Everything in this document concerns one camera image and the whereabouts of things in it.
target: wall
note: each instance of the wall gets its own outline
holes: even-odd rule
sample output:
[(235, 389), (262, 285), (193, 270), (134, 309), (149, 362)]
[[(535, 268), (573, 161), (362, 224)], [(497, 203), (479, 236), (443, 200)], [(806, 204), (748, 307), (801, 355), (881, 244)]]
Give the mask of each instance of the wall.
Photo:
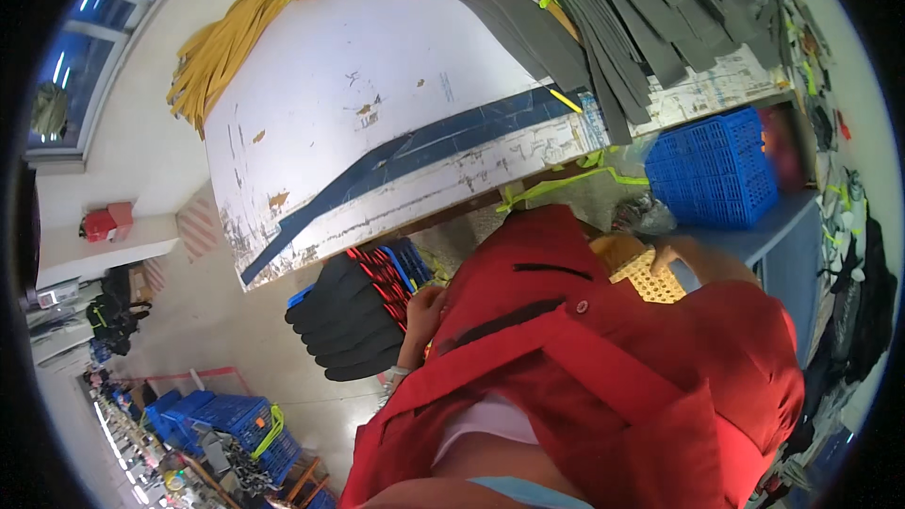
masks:
[[(857, 31), (839, 1), (805, 1), (833, 53), (835, 65), (829, 67), (830, 82), (845, 123), (852, 133), (851, 141), (842, 141), (840, 153), (843, 160), (861, 174), (871, 215), (883, 229), (886, 266), (901, 283), (905, 248), (901, 169), (880, 84)], [(898, 307), (893, 322), (897, 318)], [(853, 432), (864, 424), (885, 366), (886, 355), (874, 366), (871, 375), (843, 409), (843, 423)]]
[(205, 147), (166, 105), (176, 51), (234, 0), (158, 0), (110, 88), (79, 175), (37, 178), (41, 226), (78, 225), (88, 208), (135, 202), (133, 214), (175, 212), (207, 180)]
[(120, 242), (89, 243), (79, 238), (78, 226), (42, 229), (35, 286), (49, 287), (75, 277), (94, 279), (108, 267), (164, 255), (179, 239), (173, 214), (135, 219), (129, 237)]

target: woman's hand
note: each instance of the woman's hand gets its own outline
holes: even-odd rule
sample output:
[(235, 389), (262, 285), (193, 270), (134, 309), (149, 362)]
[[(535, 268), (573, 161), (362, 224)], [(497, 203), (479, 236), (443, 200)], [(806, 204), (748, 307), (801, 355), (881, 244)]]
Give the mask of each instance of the woman's hand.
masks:
[(440, 329), (440, 311), (446, 301), (446, 289), (443, 287), (424, 287), (414, 294), (408, 302), (405, 315), (408, 319), (408, 328), (405, 333), (405, 341), (414, 348), (424, 350)]

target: white table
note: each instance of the white table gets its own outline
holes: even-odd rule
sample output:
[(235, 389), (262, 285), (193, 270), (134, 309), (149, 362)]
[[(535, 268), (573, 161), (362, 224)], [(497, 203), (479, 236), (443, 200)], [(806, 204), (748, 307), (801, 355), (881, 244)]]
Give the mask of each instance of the white table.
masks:
[[(237, 274), (280, 219), (374, 147), (537, 86), (457, 0), (287, 5), (205, 126)], [(651, 77), (651, 122), (632, 134), (781, 92), (743, 47), (665, 91)], [(570, 114), (428, 165), (312, 221), (246, 290), (599, 146), (599, 130)]]

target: red work uniform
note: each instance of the red work uniform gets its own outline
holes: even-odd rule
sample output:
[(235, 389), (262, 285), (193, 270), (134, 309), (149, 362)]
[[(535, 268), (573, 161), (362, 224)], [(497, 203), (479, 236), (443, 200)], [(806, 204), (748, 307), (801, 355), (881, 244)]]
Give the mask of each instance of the red work uniform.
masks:
[(512, 215), (462, 264), (424, 367), (356, 435), (341, 506), (429, 477), (489, 392), (595, 507), (739, 507), (804, 399), (795, 328), (751, 283), (676, 304), (611, 284), (565, 206)]

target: tile floor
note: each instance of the tile floor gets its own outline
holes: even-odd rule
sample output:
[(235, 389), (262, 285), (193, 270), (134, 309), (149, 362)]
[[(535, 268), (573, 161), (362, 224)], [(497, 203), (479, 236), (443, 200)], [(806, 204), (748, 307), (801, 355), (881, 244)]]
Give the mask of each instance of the tile floor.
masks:
[[(614, 203), (630, 191), (604, 175), (539, 198), (531, 206), (568, 201), (579, 218), (605, 228)], [(213, 200), (210, 184), (198, 196)], [(479, 209), (412, 238), (430, 248), (451, 275), (503, 217), (492, 207)], [(283, 321), (286, 300), (317, 279), (319, 266), (243, 293), (229, 245), (220, 230), (214, 234), (218, 240), (203, 255), (189, 255), (190, 249), (177, 245), (156, 260), (164, 288), (154, 298), (151, 315), (141, 321), (141, 332), (132, 337), (129, 355), (109, 365), (127, 378), (234, 366), (255, 395), (280, 404), (288, 430), (310, 454), (321, 457), (331, 486), (339, 492), (352, 465), (356, 427), (377, 410), (381, 386), (377, 378), (326, 380), (323, 368)], [(234, 386), (218, 390), (216, 382), (206, 385), (214, 391), (239, 392)], [(162, 393), (174, 382), (155, 386)], [(177, 387), (193, 389), (189, 379)]]

